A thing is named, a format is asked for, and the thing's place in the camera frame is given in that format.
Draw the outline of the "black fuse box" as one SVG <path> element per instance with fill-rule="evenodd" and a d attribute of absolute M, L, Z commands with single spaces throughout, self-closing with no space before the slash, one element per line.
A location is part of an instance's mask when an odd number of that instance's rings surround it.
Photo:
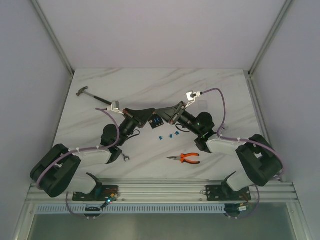
<path fill-rule="evenodd" d="M 148 120 L 152 129 L 156 129 L 162 125 L 164 125 L 163 119 L 156 113 L 152 114 L 150 119 Z"/>

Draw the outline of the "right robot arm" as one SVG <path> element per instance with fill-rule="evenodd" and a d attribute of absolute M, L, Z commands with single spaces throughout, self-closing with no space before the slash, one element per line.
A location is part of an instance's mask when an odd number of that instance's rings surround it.
<path fill-rule="evenodd" d="M 197 117 L 186 111 L 185 103 L 160 108 L 155 111 L 170 125 L 176 123 L 197 135 L 196 147 L 205 153 L 219 153 L 237 157 L 242 170 L 235 171 L 221 183 L 219 192 L 228 200 L 234 199 L 239 191 L 256 185 L 265 186 L 273 177 L 283 170 L 283 164 L 275 151 L 259 134 L 249 139 L 231 140 L 213 130 L 215 124 L 208 112 L 201 112 Z"/>

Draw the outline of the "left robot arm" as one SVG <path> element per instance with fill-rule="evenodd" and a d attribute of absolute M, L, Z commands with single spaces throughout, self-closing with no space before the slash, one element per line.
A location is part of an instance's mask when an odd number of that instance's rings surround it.
<path fill-rule="evenodd" d="M 104 127 L 97 146 L 70 150 L 63 144 L 56 144 L 31 170 L 30 178 L 51 198 L 64 192 L 80 192 L 90 201 L 99 200 L 103 193 L 97 177 L 99 169 L 121 156 L 120 147 L 137 128 L 146 125 L 155 111 L 154 108 L 126 108 L 122 111 L 124 121 L 117 124 L 106 109 L 101 109 L 112 122 Z"/>

